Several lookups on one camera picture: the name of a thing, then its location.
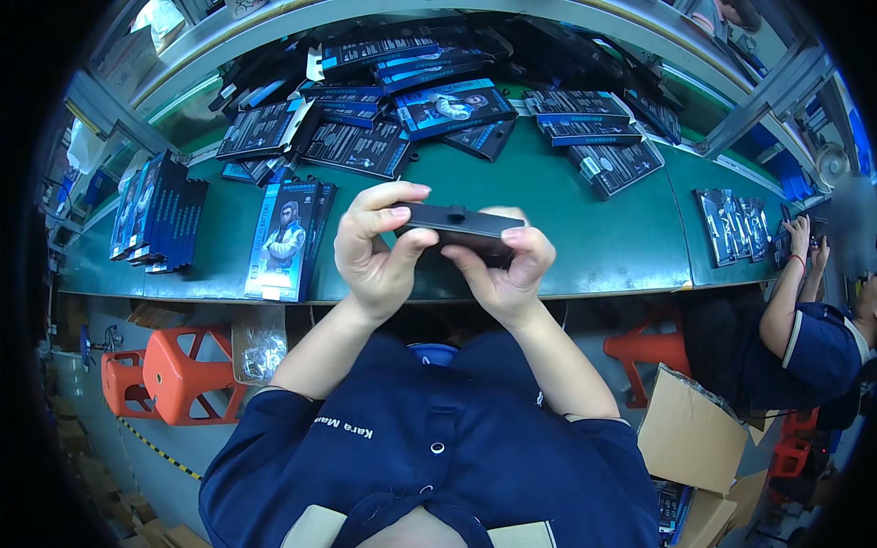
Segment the red string bracelet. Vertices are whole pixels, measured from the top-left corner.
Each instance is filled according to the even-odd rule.
[[[804,269],[804,273],[806,274],[807,273],[807,263],[804,262],[804,259],[801,258],[801,255],[791,255],[791,256],[795,257],[796,259],[801,261],[801,266]]]

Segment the green workbench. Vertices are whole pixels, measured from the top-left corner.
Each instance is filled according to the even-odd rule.
[[[557,248],[557,260],[540,289],[544,298],[637,294],[709,285],[732,285],[774,277],[767,261],[712,267],[712,251],[691,189],[729,188],[738,196],[767,202],[769,226],[779,220],[780,198],[726,167],[660,145],[667,167],[630,189],[600,202],[565,158],[552,148],[532,119],[516,122],[496,163],[450,146],[417,145],[420,160],[403,178],[432,187],[428,203],[462,204],[470,210],[515,205],[524,210]],[[172,274],[144,274],[142,267],[111,262],[108,215],[69,247],[61,271],[61,291],[136,296],[161,300],[242,301],[256,218],[263,190],[225,181],[223,164],[207,160],[190,178],[210,182],[196,240],[193,264]],[[320,246],[309,288],[310,302],[336,302],[347,292],[334,266],[332,240],[340,215],[375,179],[304,164],[297,174],[313,174],[338,185],[338,194]],[[471,298],[462,279],[418,272],[412,301]]]

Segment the navy blue shirt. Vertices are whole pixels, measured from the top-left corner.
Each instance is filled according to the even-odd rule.
[[[217,547],[280,546],[310,505],[346,516],[336,548],[418,505],[470,548],[535,522],[559,547],[659,542],[657,495],[626,422],[565,418],[441,367],[351,374],[325,402],[260,392],[199,498]]]
[[[867,361],[867,342],[846,308],[799,302],[783,359],[761,342],[759,320],[750,318],[736,360],[743,407],[813,409],[846,392]]]

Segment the finger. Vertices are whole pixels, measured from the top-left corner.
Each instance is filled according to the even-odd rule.
[[[348,211],[380,210],[396,202],[424,200],[429,194],[430,188],[426,185],[407,181],[384,182],[356,195]]]
[[[519,287],[535,283],[557,256],[545,234],[531,226],[503,231],[503,243],[515,250],[515,259],[509,266],[509,279]]]
[[[372,255],[372,238],[392,231],[411,217],[406,207],[379,211],[350,211],[341,216],[335,236],[335,256],[345,263],[367,260]]]
[[[412,228],[405,232],[389,252],[386,275],[395,278],[414,270],[414,265],[424,249],[438,242],[439,233],[428,228]]]
[[[444,246],[441,254],[452,260],[463,273],[473,295],[486,295],[490,291],[492,283],[488,267],[474,251],[463,246]]]

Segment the hand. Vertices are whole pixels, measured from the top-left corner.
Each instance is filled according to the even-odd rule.
[[[387,209],[396,202],[424,200],[430,188],[406,181],[385,182],[360,192],[341,216],[335,237],[335,266],[350,286],[367,320],[377,327],[393,316],[414,288],[414,265],[424,249],[439,242],[425,228],[405,232],[390,251],[378,236],[411,218],[407,207]]]
[[[791,235],[791,243],[789,250],[793,255],[797,255],[807,260],[807,250],[810,247],[810,215],[805,217],[798,216],[791,223],[783,221],[782,227]]]
[[[831,248],[828,247],[828,239],[825,236],[822,237],[818,245],[816,242],[813,243],[813,247],[810,248],[810,262],[815,270],[819,272],[825,270],[829,253],[831,253]]]
[[[488,208],[505,217],[523,218],[517,208]],[[530,310],[539,305],[537,291],[542,274],[554,262],[554,246],[531,226],[503,231],[503,243],[515,250],[508,270],[487,268],[481,257],[463,246],[445,246],[441,253],[463,273],[478,303],[509,331],[524,324]]]

